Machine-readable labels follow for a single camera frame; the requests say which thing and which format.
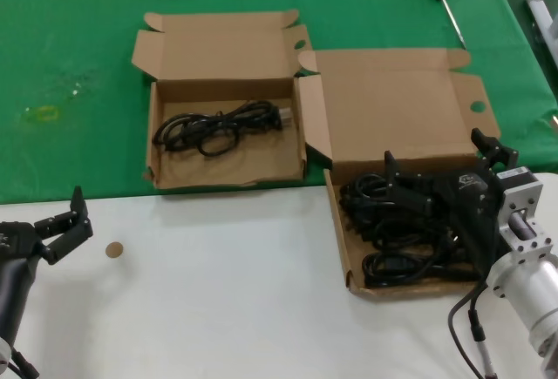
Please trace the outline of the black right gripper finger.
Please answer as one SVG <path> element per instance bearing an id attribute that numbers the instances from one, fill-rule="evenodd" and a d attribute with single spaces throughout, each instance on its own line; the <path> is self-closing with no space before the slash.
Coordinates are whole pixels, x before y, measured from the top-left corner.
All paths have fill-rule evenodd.
<path id="1" fill-rule="evenodd" d="M 471 141 L 477 148 L 478 160 L 483 170 L 510 170 L 517 166 L 519 153 L 501 144 L 498 138 L 485 135 L 479 128 L 471 131 Z"/>
<path id="2" fill-rule="evenodd" d="M 393 204 L 421 215 L 432 215 L 432 198 L 419 191 L 417 178 L 402 176 L 390 151 L 384 152 L 385 197 Z"/>

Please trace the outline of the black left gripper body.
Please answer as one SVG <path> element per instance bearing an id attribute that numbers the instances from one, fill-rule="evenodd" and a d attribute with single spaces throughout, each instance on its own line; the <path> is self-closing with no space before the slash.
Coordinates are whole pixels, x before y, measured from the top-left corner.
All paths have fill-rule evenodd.
<path id="1" fill-rule="evenodd" d="M 15 343 L 41 259 L 38 222 L 1 223 L 1 338 Z"/>

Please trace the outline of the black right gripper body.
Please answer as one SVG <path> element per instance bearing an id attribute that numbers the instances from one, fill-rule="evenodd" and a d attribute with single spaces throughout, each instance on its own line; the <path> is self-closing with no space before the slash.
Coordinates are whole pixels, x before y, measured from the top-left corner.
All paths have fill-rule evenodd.
<path id="1" fill-rule="evenodd" d="M 491 197 L 489 185 L 472 171 L 450 172 L 435 177 L 433 191 L 448 212 L 450 227 L 474 268 L 487 276 L 500 240 L 497 202 Z"/>

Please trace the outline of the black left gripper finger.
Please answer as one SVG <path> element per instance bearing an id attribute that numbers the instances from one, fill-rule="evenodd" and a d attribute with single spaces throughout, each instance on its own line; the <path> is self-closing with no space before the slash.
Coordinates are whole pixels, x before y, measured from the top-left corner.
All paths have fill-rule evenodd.
<path id="1" fill-rule="evenodd" d="M 68 212 L 40 220 L 34 229 L 41 240 L 38 253 L 50 265 L 57 264 L 91 238 L 92 223 L 81 187 L 74 188 Z"/>

